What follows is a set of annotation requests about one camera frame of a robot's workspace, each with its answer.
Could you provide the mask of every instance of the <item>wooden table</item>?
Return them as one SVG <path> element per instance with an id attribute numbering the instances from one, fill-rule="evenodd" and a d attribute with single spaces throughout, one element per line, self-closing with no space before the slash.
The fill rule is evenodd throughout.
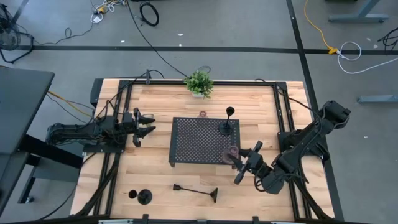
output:
<path id="1" fill-rule="evenodd" d="M 105 106 L 105 101 L 116 94 L 118 83 L 118 79 L 104 80 L 97 113 Z M 307 104 L 302 82 L 287 82 L 287 86 L 291 98 Z M 284 109 L 283 97 L 280 100 Z M 308 109 L 291 100 L 290 104 L 296 129 L 312 122 Z M 231 118 L 240 120 L 241 147 L 248 149 L 258 140 L 262 141 L 264 145 L 260 153 L 270 164 L 279 154 L 279 125 L 272 88 L 216 85 L 211 99 L 202 100 L 193 98 L 183 85 L 134 84 L 129 110 L 138 107 L 142 114 L 154 114 L 156 130 L 141 141 L 140 148 L 134 147 L 129 136 L 119 165 L 111 218 L 142 218 L 143 214 L 149 214 L 150 219 L 252 220 L 253 216 L 258 216 L 260 220 L 293 220 L 287 183 L 280 194 L 271 195 L 255 190 L 253 175 L 248 173 L 240 185 L 234 185 L 236 171 L 230 166 L 176 164 L 174 168 L 170 167 L 168 156 L 173 117 L 195 118 L 200 111 L 206 111 L 209 118 L 226 118 L 228 106 L 235 108 Z M 286 130 L 289 130 L 286 113 L 284 118 Z M 100 153 L 95 155 L 81 169 L 72 214 L 79 211 L 96 190 L 103 157 Z M 315 156 L 305 156 L 303 168 L 310 181 L 308 191 L 325 213 L 333 216 L 322 162 Z M 214 204 L 208 195 L 173 191 L 173 184 L 205 192 L 218 187 L 217 203 Z M 151 203 L 140 205 L 137 199 L 130 199 L 128 192 L 132 189 L 152 191 Z M 103 196 L 102 213 L 107 192 Z M 298 197 L 298 204 L 304 217 L 301 197 Z"/>

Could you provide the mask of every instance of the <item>perforated metal tray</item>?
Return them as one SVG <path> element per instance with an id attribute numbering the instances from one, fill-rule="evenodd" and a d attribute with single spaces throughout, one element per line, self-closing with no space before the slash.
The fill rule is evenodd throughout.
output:
<path id="1" fill-rule="evenodd" d="M 239 120 L 230 119 L 234 129 L 225 136 L 218 125 L 226 119 L 173 118 L 169 162 L 197 164 L 226 164 L 223 152 L 231 146 L 240 148 Z"/>

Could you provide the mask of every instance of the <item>yellow cable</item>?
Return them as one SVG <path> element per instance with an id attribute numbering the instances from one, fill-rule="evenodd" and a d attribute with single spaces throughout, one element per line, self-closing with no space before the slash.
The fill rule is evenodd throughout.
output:
<path id="1" fill-rule="evenodd" d="M 54 92 L 52 92 L 52 91 L 50 91 L 50 90 L 48 91 L 48 93 L 50 93 L 51 95 L 57 97 L 57 98 L 60 99 L 60 100 L 63 100 L 64 102 L 66 102 L 67 104 L 69 104 L 73 109 L 75 109 L 75 110 L 81 112 L 82 114 L 88 116 L 89 118 L 91 117 L 90 114 L 88 114 L 88 113 L 82 111 L 81 109 L 77 108 L 75 105 L 69 103 L 69 101 L 67 101 L 64 97 L 62 97 L 62 96 L 60 96 L 60 95 L 58 95 L 58 94 L 56 94 L 56 93 L 54 93 Z"/>
<path id="2" fill-rule="evenodd" d="M 307 19 L 307 21 L 309 21 L 309 23 L 310 23 L 314 28 L 316 28 L 316 29 L 321 33 L 321 36 L 322 36 L 322 39 L 323 39 L 323 43 L 325 43 L 325 45 L 326 45 L 326 46 L 328 47 L 328 49 L 329 49 L 329 54 L 335 54 L 335 53 L 338 51 L 338 49 L 335 48 L 335 47 L 330 47 L 330 46 L 328 45 L 328 43 L 326 43 L 325 36 L 323 35 L 322 30 L 319 29 L 316 25 L 314 25 L 314 23 L 312 23 L 311 20 L 308 18 L 308 16 L 307 16 L 307 4 L 308 4 L 308 0 L 305 1 L 305 5 L 304 5 L 304 16 L 305 16 L 305 18 Z"/>

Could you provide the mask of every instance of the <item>gray floor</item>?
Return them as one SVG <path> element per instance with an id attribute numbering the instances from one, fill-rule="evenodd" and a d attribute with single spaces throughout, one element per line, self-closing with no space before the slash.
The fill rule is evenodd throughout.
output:
<path id="1" fill-rule="evenodd" d="M 13 14 L 21 0 L 2 0 Z M 306 49 L 324 49 L 320 34 L 303 16 L 304 0 L 293 2 L 297 22 Z M 383 24 L 330 24 L 329 13 L 352 12 L 363 1 L 310 1 L 308 16 L 319 25 L 330 45 L 340 47 L 353 40 L 363 49 L 382 49 L 377 39 L 396 28 L 398 3 L 381 1 L 375 13 L 388 13 Z M 223 47 L 283 47 L 296 48 L 289 13 L 285 1 L 278 0 L 162 0 L 153 1 L 160 13 L 156 27 L 143 25 L 142 31 L 157 46 L 223 46 Z M 138 12 L 138 3 L 132 3 Z M 90 7 L 87 0 L 50 1 L 30 0 L 18 23 L 29 30 L 39 42 L 55 41 L 70 27 L 78 34 L 90 27 Z M 116 7 L 106 14 L 104 21 L 94 26 L 84 37 L 76 37 L 59 45 L 146 46 L 132 24 L 128 10 Z M 8 57 L 20 54 L 7 53 Z M 202 65 L 212 67 L 211 76 L 217 79 L 264 78 L 267 80 L 304 80 L 298 54 L 242 53 L 242 52 L 161 52 L 166 60 L 185 73 Z M 345 69 L 357 71 L 394 57 L 363 56 L 353 63 L 343 63 Z M 345 219 L 367 223 L 395 223 L 398 195 L 397 141 L 395 114 L 397 105 L 359 105 L 359 95 L 398 93 L 398 62 L 359 75 L 348 75 L 338 67 L 336 55 L 307 55 L 317 100 L 336 100 L 352 110 L 345 129 L 328 136 L 333 170 L 335 171 Z M 90 51 L 33 51 L 18 61 L 16 68 L 55 72 L 51 90 L 69 100 L 88 103 L 94 78 L 140 75 L 147 68 L 160 70 L 167 78 L 181 76 L 168 67 L 153 52 L 90 52 Z M 29 129 L 29 134 L 43 139 L 47 126 L 54 122 L 78 123 L 54 102 L 45 99 Z M 16 222 L 40 218 L 63 202 L 74 183 L 40 180 L 32 195 L 37 201 L 17 205 L 21 186 L 27 177 L 24 171 L 0 222 Z M 71 200 L 52 217 L 68 215 Z"/>

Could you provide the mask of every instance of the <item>potted plant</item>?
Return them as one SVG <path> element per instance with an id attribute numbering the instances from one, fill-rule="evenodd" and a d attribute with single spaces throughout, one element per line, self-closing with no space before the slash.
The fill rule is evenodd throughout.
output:
<path id="1" fill-rule="evenodd" d="M 210 80 L 207 72 L 197 70 L 190 77 L 184 79 L 187 89 L 192 92 L 196 98 L 210 99 L 210 93 L 213 91 L 213 81 Z"/>

